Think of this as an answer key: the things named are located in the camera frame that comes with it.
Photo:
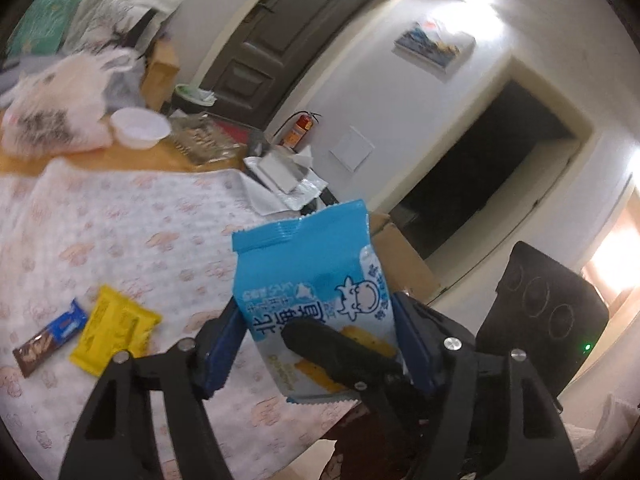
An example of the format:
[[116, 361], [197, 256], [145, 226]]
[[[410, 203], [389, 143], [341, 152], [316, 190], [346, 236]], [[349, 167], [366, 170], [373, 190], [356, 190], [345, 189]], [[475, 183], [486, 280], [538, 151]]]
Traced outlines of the blue milk biscuit packet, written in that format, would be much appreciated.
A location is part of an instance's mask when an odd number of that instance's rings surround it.
[[298, 318], [336, 330], [395, 359], [392, 295], [361, 200], [235, 232], [232, 294], [274, 382], [295, 403], [347, 400], [347, 387], [289, 349], [282, 330]]

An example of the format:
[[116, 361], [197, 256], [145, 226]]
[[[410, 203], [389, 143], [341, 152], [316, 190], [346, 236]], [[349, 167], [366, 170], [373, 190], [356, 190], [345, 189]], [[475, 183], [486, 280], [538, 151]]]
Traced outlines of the yellow snack packet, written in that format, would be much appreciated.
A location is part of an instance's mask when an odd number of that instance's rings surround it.
[[119, 351], [143, 358], [148, 354], [153, 330], [162, 321], [160, 314], [102, 285], [77, 346], [70, 352], [70, 362], [99, 377]]

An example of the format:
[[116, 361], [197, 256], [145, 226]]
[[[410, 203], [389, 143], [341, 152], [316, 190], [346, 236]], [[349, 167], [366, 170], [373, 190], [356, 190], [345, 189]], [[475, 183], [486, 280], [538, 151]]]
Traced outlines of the brown chocolate wafer bar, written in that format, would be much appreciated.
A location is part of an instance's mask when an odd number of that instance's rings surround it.
[[85, 309], [74, 298], [67, 310], [12, 351], [23, 377], [29, 378], [55, 351], [80, 334], [87, 322]]

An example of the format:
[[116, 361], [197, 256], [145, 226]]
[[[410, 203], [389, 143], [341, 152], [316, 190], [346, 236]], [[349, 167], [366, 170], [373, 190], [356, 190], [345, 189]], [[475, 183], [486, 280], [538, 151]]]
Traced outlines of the open cardboard box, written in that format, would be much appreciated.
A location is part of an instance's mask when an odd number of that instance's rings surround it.
[[427, 304], [440, 284], [424, 260], [406, 240], [388, 214], [370, 212], [372, 246], [391, 292], [405, 292]]

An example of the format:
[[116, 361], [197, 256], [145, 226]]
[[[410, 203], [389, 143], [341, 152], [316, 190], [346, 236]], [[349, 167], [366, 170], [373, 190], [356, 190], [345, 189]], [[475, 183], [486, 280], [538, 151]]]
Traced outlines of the cartoon print table cloth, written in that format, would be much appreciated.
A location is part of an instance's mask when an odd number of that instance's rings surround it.
[[[39, 178], [1, 177], [1, 419], [41, 478], [58, 478], [96, 378], [70, 362], [78, 338], [26, 379], [12, 350], [106, 285], [163, 317], [149, 353], [163, 352], [229, 300], [231, 234], [279, 217], [255, 211], [238, 170], [97, 172], [55, 159]], [[353, 405], [286, 402], [250, 336], [205, 403], [237, 479], [288, 466]]]

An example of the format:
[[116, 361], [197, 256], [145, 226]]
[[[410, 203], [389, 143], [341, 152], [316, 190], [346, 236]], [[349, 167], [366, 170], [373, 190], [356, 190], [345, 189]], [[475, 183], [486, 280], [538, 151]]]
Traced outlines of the white book on foil bag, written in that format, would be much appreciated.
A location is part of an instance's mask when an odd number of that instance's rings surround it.
[[309, 146], [294, 153], [277, 145], [265, 155], [244, 159], [245, 168], [286, 208], [296, 212], [315, 203], [328, 187], [312, 169], [313, 162]]

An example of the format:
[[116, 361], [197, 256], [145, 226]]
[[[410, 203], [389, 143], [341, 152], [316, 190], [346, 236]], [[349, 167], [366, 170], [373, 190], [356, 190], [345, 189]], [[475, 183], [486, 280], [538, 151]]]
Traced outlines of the red fire extinguisher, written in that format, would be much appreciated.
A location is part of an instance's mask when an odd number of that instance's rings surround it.
[[322, 115], [309, 110], [298, 110], [294, 112], [273, 135], [273, 141], [282, 148], [287, 148], [295, 152], [304, 140], [304, 137], [311, 132], [314, 126], [318, 125]]

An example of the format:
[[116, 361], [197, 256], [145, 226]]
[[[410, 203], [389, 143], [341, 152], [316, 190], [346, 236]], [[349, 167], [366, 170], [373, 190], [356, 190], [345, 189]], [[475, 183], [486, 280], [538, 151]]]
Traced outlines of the white plastic bowl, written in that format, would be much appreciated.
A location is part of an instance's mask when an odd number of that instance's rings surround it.
[[110, 122], [116, 141], [130, 150], [149, 150], [171, 134], [171, 124], [165, 116], [142, 107], [121, 108]]

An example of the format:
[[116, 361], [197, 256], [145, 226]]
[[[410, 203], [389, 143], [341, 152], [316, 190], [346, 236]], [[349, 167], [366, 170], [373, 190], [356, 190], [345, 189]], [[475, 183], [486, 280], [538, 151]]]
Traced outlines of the black trash bin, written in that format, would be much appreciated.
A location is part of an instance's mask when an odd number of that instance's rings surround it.
[[171, 95], [170, 104], [175, 110], [186, 114], [207, 113], [216, 103], [213, 91], [193, 87], [190, 84], [177, 84]]

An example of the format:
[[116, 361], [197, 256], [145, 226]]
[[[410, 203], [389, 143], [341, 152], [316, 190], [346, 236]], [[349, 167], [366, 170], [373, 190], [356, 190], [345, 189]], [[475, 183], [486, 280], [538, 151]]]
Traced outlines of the white printed plastic bag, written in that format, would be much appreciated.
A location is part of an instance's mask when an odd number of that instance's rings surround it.
[[128, 72], [136, 61], [136, 51], [128, 48], [77, 52], [21, 78], [8, 92], [2, 151], [29, 160], [111, 146], [104, 91], [113, 75]]

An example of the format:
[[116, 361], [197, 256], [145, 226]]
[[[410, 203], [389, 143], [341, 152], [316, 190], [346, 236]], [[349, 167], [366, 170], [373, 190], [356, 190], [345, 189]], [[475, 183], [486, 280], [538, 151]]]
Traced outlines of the dark wooden door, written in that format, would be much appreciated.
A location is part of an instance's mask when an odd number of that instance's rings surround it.
[[328, 44], [372, 0], [259, 0], [205, 74], [212, 112], [265, 128]]

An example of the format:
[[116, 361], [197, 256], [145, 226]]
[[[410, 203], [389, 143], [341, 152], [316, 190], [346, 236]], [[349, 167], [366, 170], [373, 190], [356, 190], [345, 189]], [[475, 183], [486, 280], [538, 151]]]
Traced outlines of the small brown cardboard box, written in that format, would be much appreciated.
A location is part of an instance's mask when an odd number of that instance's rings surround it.
[[145, 105], [158, 112], [170, 98], [180, 70], [178, 55], [168, 39], [157, 40], [146, 59], [140, 87]]

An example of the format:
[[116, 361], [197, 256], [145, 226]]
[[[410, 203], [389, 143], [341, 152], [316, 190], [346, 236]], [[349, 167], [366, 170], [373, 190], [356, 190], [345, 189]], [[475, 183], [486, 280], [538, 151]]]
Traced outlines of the teal patterned pillow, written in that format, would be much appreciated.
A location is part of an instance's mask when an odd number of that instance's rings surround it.
[[51, 55], [58, 52], [81, 0], [34, 0], [15, 27], [6, 54]]

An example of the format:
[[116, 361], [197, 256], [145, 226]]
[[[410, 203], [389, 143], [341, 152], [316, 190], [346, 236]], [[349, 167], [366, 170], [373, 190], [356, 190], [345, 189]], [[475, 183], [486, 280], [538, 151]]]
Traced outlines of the white wall access panel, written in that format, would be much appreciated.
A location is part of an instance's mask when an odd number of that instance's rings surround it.
[[330, 148], [330, 153], [350, 172], [355, 172], [373, 151], [374, 145], [355, 127], [350, 127]]

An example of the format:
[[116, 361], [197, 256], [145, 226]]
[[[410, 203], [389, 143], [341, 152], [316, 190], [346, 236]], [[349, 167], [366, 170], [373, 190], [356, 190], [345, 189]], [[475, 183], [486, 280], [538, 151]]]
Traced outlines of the landscape wall painting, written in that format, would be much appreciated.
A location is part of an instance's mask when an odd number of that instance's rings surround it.
[[450, 75], [469, 58], [476, 40], [462, 30], [442, 28], [435, 21], [423, 21], [413, 22], [394, 41], [394, 46]]

